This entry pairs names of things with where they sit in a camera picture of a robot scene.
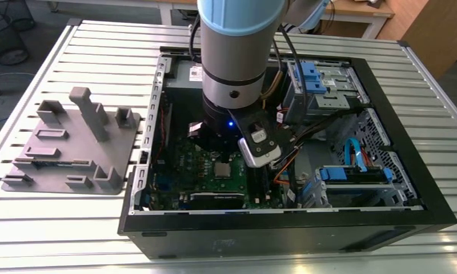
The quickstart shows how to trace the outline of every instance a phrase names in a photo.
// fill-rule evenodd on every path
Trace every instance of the aluminum table surface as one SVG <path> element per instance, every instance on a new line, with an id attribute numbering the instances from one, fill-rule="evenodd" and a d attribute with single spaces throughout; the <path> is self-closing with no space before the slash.
<path id="1" fill-rule="evenodd" d="M 275 40 L 287 52 L 283 38 L 275 35 Z M 413 52 L 393 41 L 307 35 L 291 35 L 291 40 L 299 54 L 367 60 L 457 216 L 457 109 Z M 95 21 L 66 26 L 0 132 L 0 178 L 38 122 L 42 100 L 59 100 L 74 108 L 67 92 L 73 86 L 87 86 L 91 101 L 101 102 L 105 110 L 129 106 L 145 118 L 158 47 L 186 45 L 185 27 Z M 134 147 L 131 160 L 137 155 Z M 115 196 L 3 192 L 1 184 L 0 271 L 457 273 L 457 225 L 369 253 L 149 261 L 129 239 L 115 234 L 123 192 Z"/>

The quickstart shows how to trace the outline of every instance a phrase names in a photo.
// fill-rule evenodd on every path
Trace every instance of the black computer case frame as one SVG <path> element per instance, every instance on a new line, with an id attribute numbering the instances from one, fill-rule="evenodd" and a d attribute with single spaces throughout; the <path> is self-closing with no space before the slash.
<path id="1" fill-rule="evenodd" d="M 366 61 L 325 59 L 345 60 L 355 70 L 423 210 L 301 213 L 287 209 L 278 214 L 129 215 L 130 175 L 118 234 L 129 237 L 150 259 L 371 251 L 457 223 Z"/>

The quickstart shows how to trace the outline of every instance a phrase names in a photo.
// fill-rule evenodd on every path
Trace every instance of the label sticker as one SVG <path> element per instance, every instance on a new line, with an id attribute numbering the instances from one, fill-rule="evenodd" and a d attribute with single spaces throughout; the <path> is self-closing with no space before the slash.
<path id="1" fill-rule="evenodd" d="M 335 81 L 333 81 L 333 80 L 322 80 L 321 83 L 322 83 L 325 86 L 334 86 L 334 85 L 335 85 Z"/>
<path id="2" fill-rule="evenodd" d="M 278 123 L 282 123 L 282 119 L 283 119 L 283 114 L 282 114 L 281 112 L 278 112 L 278 113 L 275 114 L 275 121 L 277 121 Z"/>
<path id="3" fill-rule="evenodd" d="M 254 143 L 259 143 L 267 138 L 265 130 L 255 131 L 254 133 L 250 133 L 250 135 Z"/>
<path id="4" fill-rule="evenodd" d="M 287 190 L 287 198 L 294 202 L 294 198 L 295 198 L 295 195 L 294 195 L 294 192 L 291 190 Z"/>
<path id="5" fill-rule="evenodd" d="M 199 66 L 193 66 L 189 69 L 189 80 L 194 82 L 201 82 L 201 76 L 203 75 L 203 69 Z"/>

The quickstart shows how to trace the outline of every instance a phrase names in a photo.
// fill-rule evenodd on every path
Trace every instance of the white table leg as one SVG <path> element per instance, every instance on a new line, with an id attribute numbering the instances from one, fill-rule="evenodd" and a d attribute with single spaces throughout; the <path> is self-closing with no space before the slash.
<path id="1" fill-rule="evenodd" d="M 173 25 L 173 18 L 170 15 L 170 11 L 173 9 L 173 5 L 170 3 L 158 3 L 158 10 L 161 12 L 161 24 L 166 26 Z"/>
<path id="2" fill-rule="evenodd" d="M 363 39 L 375 39 L 382 29 L 383 23 L 386 22 L 386 17 L 371 17 L 373 21 L 365 29 L 362 38 Z"/>

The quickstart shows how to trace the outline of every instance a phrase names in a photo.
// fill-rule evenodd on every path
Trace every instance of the screw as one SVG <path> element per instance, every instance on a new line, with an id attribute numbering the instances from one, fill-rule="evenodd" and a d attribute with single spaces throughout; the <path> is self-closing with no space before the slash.
<path id="1" fill-rule="evenodd" d="M 229 93 L 229 96 L 230 96 L 231 98 L 234 98 L 234 99 L 238 97 L 238 95 L 239 95 L 239 92 L 235 91 L 235 90 L 231 90 L 230 93 Z"/>

